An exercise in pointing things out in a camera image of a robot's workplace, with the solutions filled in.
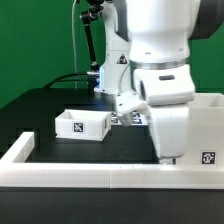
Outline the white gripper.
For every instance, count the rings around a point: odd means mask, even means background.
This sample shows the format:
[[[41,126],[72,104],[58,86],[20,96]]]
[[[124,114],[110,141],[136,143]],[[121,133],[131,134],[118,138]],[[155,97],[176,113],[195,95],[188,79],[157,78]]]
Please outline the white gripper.
[[[136,69],[134,85],[149,111],[149,129],[157,157],[183,156],[189,139],[189,102],[195,94],[190,66]],[[176,164],[176,159],[172,159],[172,164]]]

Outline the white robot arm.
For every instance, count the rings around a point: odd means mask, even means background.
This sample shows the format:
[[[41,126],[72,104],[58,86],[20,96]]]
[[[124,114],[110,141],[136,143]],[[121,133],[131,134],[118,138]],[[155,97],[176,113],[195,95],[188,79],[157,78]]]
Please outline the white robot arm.
[[[188,42],[224,23],[224,0],[103,0],[106,60],[96,90],[114,98],[121,123],[146,116],[160,159],[184,155],[195,85]]]

